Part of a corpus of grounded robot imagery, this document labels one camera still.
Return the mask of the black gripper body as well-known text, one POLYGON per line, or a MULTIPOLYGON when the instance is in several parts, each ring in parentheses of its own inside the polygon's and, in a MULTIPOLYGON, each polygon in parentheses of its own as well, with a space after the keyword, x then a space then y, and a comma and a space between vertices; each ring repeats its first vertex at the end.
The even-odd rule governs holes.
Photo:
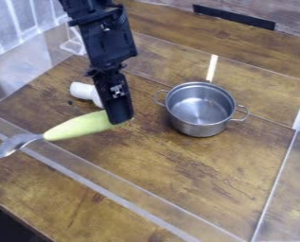
POLYGON ((121 70, 123 61, 137 56, 127 11, 123 5, 68 5, 68 26, 78 26, 90 60, 87 76, 121 70))

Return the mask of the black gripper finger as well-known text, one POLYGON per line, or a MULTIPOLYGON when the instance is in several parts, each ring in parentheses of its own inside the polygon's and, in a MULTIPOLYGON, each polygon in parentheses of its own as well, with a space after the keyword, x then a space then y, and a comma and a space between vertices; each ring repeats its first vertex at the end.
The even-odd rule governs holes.
POLYGON ((92 77, 92 80, 109 122, 113 125, 126 122, 133 118, 133 106, 126 76, 113 71, 98 73, 92 77))

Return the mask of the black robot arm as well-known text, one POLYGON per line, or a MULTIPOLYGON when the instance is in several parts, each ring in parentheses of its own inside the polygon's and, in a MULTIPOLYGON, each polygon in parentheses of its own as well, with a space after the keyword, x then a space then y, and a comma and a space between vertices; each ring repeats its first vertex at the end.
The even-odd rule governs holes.
POLYGON ((121 124, 133 118, 131 98, 123 61, 137 56, 127 12, 113 0, 58 0, 76 26, 90 59, 86 75, 92 77, 109 122, 121 124))

